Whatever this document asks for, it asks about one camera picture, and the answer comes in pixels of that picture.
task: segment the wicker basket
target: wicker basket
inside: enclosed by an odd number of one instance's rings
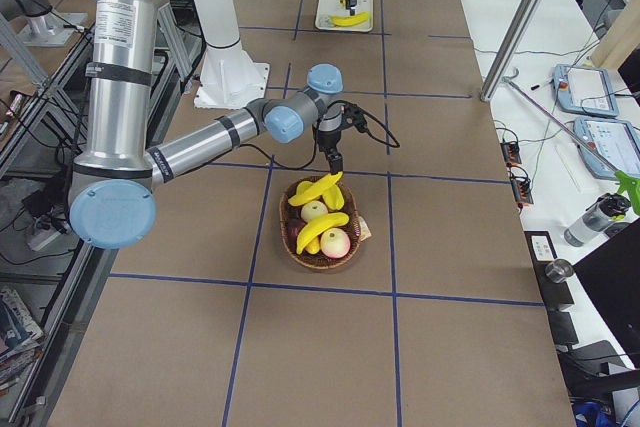
[[[356,253],[360,246],[360,222],[358,221],[358,211],[356,210],[356,203],[353,200],[351,191],[345,187],[344,184],[338,182],[337,185],[344,196],[344,207],[341,212],[344,212],[349,216],[349,223],[342,227],[342,230],[347,233],[351,240],[351,248],[349,249],[349,252],[340,259],[331,259],[324,255],[322,251],[315,255],[311,255],[306,251],[302,252],[301,255],[296,254],[296,243],[295,241],[290,242],[289,236],[287,235],[287,221],[291,218],[299,217],[298,212],[300,207],[292,207],[289,205],[287,200],[295,195],[296,187],[300,182],[303,180],[315,182],[320,178],[321,177],[318,176],[312,176],[300,179],[299,181],[291,184],[282,195],[282,198],[280,199],[280,235],[282,236],[282,243],[284,244],[286,251],[293,260],[311,270],[326,271],[343,266]]]

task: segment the water bottle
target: water bottle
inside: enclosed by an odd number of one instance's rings
[[[624,218],[631,202],[619,194],[605,194],[564,231],[565,240],[574,247],[593,239],[614,222]]]

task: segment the toy apple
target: toy apple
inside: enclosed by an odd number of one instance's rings
[[[319,200],[312,200],[302,206],[300,217],[302,217],[302,220],[305,222],[309,222],[311,219],[315,219],[316,217],[320,217],[321,215],[328,213],[329,210],[326,205]]]
[[[320,237],[320,249],[322,253],[330,259],[340,259],[347,255],[351,248],[351,239],[347,233],[334,227],[322,234]]]

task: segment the toy banana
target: toy banana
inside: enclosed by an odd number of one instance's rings
[[[336,27],[353,27],[354,25],[362,24],[369,20],[369,12],[360,12],[356,15],[348,15],[340,17],[338,15],[331,15],[331,22]]]
[[[325,230],[333,227],[342,227],[348,223],[349,216],[344,212],[333,212],[312,219],[298,234],[298,238],[296,239],[296,253],[300,255],[309,242],[316,239]]]
[[[314,237],[311,239],[311,242],[307,244],[304,250],[311,255],[316,255],[320,252],[320,237]]]
[[[344,196],[336,184],[322,193],[322,201],[331,210],[340,210],[344,207]]]
[[[342,177],[342,172],[338,172],[335,175],[327,174],[322,177],[320,180],[316,181],[307,188],[304,192],[296,193],[293,197],[289,199],[289,205],[293,207],[299,207],[301,205],[306,204],[307,202],[311,202],[312,200],[318,198],[322,193],[327,190],[332,185],[335,185],[336,182],[340,180]]]
[[[313,182],[309,182],[308,180],[302,180],[296,186],[296,194],[302,194],[305,190],[307,190],[312,185],[313,185]],[[311,199],[311,200],[318,200],[319,198],[320,198],[320,196],[316,197],[315,199]]]

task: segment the robot label sticker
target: robot label sticker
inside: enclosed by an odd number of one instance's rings
[[[133,46],[136,8],[122,2],[101,0],[96,9],[95,43]]]

